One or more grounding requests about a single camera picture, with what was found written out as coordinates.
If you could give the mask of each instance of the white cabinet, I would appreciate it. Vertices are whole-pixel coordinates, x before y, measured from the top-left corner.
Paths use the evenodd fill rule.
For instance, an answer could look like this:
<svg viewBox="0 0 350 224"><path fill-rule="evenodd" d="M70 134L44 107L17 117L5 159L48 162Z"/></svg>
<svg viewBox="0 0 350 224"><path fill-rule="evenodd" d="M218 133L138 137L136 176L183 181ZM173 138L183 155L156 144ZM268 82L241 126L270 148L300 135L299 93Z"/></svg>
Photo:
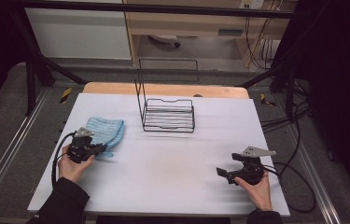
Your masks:
<svg viewBox="0 0 350 224"><path fill-rule="evenodd" d="M89 1L122 3L121 0ZM38 45L47 57L131 59L123 12L26 8L26 13Z"/></svg>

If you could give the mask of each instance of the metal rail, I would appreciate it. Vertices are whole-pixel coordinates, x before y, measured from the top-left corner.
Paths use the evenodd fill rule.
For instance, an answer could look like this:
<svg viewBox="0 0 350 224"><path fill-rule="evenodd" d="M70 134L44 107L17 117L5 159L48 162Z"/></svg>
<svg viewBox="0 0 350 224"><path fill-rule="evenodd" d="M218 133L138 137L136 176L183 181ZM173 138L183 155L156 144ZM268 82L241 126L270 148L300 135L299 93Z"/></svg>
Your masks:
<svg viewBox="0 0 350 224"><path fill-rule="evenodd" d="M23 120L22 125L18 129L17 133L15 134L14 138L12 139L11 143L7 147L6 152L3 154L1 160L0 160L0 183L3 180L9 165L12 163L14 160L19 148L21 147L21 144L28 134L30 128L32 127L33 123L35 122L35 119L40 112L47 94L49 93L50 88L45 88L42 90L37 97L36 100L36 107L32 111L31 115L26 117Z"/></svg>
<svg viewBox="0 0 350 224"><path fill-rule="evenodd" d="M117 4L117 3L92 3L92 2L67 2L67 1L41 1L41 0L14 0L18 7L50 8L68 10L90 11L121 11L121 12L146 12L190 15L212 15L252 18L275 19L303 19L311 16L306 12L257 10L224 7L183 7L144 4Z"/></svg>

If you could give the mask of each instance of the sleeve cuff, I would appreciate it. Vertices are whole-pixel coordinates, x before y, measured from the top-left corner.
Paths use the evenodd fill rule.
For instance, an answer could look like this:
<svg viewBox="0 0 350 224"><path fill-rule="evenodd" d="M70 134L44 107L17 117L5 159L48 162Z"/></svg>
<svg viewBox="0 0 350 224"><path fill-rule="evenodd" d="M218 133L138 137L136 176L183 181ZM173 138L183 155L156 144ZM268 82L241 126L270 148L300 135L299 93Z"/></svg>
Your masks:
<svg viewBox="0 0 350 224"><path fill-rule="evenodd" d="M281 224L280 214L274 211L254 210L247 216L247 224Z"/></svg>
<svg viewBox="0 0 350 224"><path fill-rule="evenodd" d="M55 190L72 198L82 208L85 208L85 205L87 205L87 202L90 199L90 196L87 194L87 192L85 192L84 189L63 177L58 179Z"/></svg>

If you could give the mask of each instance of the black wire basket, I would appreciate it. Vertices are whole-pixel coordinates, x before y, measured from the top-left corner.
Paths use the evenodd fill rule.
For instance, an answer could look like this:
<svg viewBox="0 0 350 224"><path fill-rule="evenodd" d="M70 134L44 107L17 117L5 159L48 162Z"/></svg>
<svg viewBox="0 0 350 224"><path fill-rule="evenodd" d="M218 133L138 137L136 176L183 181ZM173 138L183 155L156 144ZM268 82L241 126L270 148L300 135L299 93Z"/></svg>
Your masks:
<svg viewBox="0 0 350 224"><path fill-rule="evenodd" d="M166 63L194 63L194 69L143 69L142 61L139 60L140 69L138 79L134 81L136 87L137 101L139 103L140 117L145 132L176 132L193 133L195 130L194 105L190 99L164 100L162 98L147 98L145 82L190 82L198 81L198 63L195 60L151 60ZM186 72L187 80L181 79L145 79L146 73L153 72L154 75L182 74Z"/></svg>

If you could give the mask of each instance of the gray floor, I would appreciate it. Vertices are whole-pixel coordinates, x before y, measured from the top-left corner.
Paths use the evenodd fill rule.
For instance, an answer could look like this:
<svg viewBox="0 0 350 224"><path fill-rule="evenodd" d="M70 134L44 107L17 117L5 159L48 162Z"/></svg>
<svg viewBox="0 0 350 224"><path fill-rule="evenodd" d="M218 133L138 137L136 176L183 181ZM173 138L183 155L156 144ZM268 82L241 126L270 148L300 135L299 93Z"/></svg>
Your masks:
<svg viewBox="0 0 350 224"><path fill-rule="evenodd" d="M200 65L201 85L233 86L249 80L262 72L245 69L235 49L233 41L228 39L182 37L179 49L173 46L156 43L147 37L141 42L139 55L144 58L189 58L196 59ZM131 66L110 64L110 68L82 68L70 66L69 70L78 76L93 81L132 82L135 72ZM58 141L60 130L64 126L77 93L82 86L71 84L67 78L56 75L55 87L48 89L47 99L42 106L35 123L24 138L17 155L9 165L6 175L0 183L0 218L10 218L12 223L22 223L32 214L26 211L33 196L33 188L47 166L55 141ZM250 88L250 97L255 100L256 109L261 120L283 117L280 106L270 106L260 102L260 95L265 93L269 101L280 103L283 93L270 94L270 80L264 80L257 87ZM72 92L64 105L59 104L63 91L72 86ZM26 111L25 70L22 66L14 67L0 92L0 160L7 150L13 136L21 126ZM350 223L350 179L340 163L328 160L328 152L320 138L314 119L300 119L301 141L314 167L318 171L335 211L342 223ZM278 156L274 161L287 161L295 143L291 129L283 127L266 133L266 140L271 150ZM301 173L305 173L301 160L297 157L292 163ZM299 209L307 209L312 204L312 196L300 179L292 172L284 175L284 192L287 202ZM308 214L290 210L291 217L284 217L286 223L327 223L319 205ZM233 219L232 223L244 223L243 218Z"/></svg>

